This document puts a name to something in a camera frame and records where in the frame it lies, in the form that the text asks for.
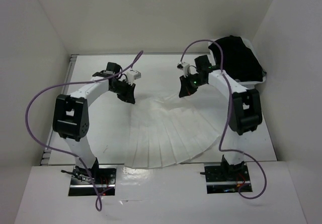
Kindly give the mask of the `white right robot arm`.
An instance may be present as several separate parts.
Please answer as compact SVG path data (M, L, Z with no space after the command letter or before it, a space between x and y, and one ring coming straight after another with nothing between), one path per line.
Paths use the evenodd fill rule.
M220 137L218 149L223 153L220 163L220 174L225 180L235 180L243 174L244 152L232 142L228 149L223 149L223 141L227 133L233 134L233 140L246 132L253 132L262 123L262 109L259 93L256 89L248 89L232 79L220 64L212 65L207 55L195 58L195 64L179 62L181 88L179 97L187 97L203 85L215 87L227 100L227 120Z

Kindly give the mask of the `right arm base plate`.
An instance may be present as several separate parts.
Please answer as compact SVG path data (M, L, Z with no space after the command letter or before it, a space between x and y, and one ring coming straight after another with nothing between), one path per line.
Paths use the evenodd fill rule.
M205 164L204 170L200 172L205 177L208 194L252 192L251 180L246 164L236 171L226 172L220 163Z

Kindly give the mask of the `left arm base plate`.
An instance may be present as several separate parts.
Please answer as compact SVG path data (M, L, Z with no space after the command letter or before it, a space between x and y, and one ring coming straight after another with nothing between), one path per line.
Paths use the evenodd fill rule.
M92 177L95 186L103 196L115 195L116 168L100 168ZM72 197L96 196L90 177L85 169L74 167L72 172L66 172L71 175L68 195Z

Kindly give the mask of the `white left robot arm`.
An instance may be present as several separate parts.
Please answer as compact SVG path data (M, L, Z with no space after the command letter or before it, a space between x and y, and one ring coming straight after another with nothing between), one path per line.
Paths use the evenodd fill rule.
M102 94L110 91L125 103L134 104L134 81L141 73L130 69L122 76L122 67L109 62L105 70L93 74L88 84L70 95L60 94L56 98L53 130L68 144L75 156L75 170L72 175L83 177L88 183L96 183L101 175L98 159L94 156L88 142L90 126L89 107Z

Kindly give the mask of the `white skirt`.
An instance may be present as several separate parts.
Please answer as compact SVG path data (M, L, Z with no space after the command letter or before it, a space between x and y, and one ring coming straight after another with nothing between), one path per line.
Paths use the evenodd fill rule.
M158 169L181 164L215 145L220 134L195 105L174 95L146 95L131 108L124 165Z

